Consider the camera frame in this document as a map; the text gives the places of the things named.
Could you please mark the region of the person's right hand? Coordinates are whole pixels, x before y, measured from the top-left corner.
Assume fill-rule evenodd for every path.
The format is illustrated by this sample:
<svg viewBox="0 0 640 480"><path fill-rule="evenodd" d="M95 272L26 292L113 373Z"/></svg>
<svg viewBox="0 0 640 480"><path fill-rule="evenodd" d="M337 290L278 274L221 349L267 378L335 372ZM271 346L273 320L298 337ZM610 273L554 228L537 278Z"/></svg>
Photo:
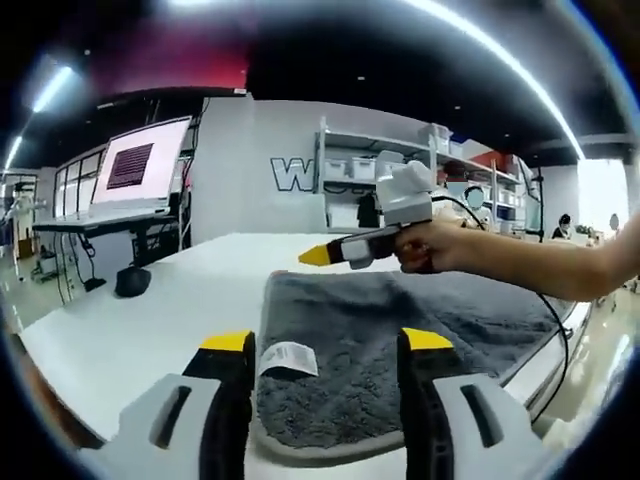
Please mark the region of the person's right hand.
<svg viewBox="0 0 640 480"><path fill-rule="evenodd" d="M408 274L474 272L474 256L483 232L448 222L425 222L395 237L395 256Z"/></svg>

